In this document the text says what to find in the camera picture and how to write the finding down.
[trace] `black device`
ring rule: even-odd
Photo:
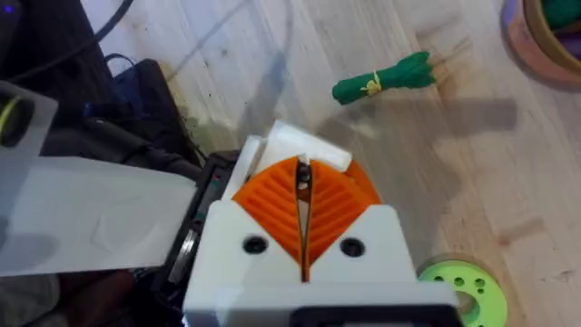
[[[0,64],[12,44],[22,15],[18,0],[0,0]]]

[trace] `green spool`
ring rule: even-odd
[[[422,282],[448,282],[458,298],[469,300],[460,305],[460,318],[466,327],[502,327],[507,322],[508,306],[495,279],[473,263],[447,260],[431,264],[420,275]]]

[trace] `orange 3d-printed part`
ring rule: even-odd
[[[372,204],[380,203],[368,177],[355,162],[345,173],[310,161],[309,220],[303,242],[297,199],[299,158],[272,165],[251,178],[232,198],[300,264],[310,266]]]

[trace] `light wood plank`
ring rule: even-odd
[[[100,26],[118,0],[84,0]],[[510,59],[502,0],[141,0],[102,48],[162,63],[206,150],[276,118],[349,148],[399,212],[414,263],[483,263],[507,326],[581,320],[581,97]],[[341,78],[433,54],[438,83],[341,107]],[[113,66],[114,71],[126,67]]]

